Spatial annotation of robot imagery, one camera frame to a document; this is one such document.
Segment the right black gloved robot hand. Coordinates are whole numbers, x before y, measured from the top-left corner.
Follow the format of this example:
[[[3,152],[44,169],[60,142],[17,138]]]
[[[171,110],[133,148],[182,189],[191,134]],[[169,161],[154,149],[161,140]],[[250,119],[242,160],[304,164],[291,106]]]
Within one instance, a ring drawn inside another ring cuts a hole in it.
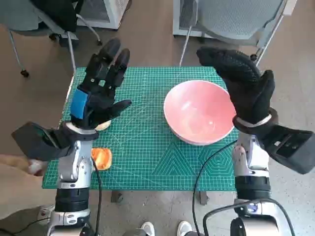
[[[250,58],[237,50],[201,47],[196,52],[202,66],[213,67],[223,79],[237,117],[256,124],[269,115],[275,89],[274,73],[263,73]]]

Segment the left bare black robot hand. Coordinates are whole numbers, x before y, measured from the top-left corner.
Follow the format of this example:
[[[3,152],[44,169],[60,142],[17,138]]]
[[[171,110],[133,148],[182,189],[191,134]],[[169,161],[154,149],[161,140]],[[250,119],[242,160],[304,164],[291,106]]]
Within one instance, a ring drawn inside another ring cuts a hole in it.
[[[121,42],[110,39],[97,54],[93,54],[86,75],[72,98],[71,122],[82,129],[95,129],[98,125],[118,117],[131,105],[131,100],[115,101],[116,89],[124,80],[130,58],[129,49],[123,49],[118,57]]]

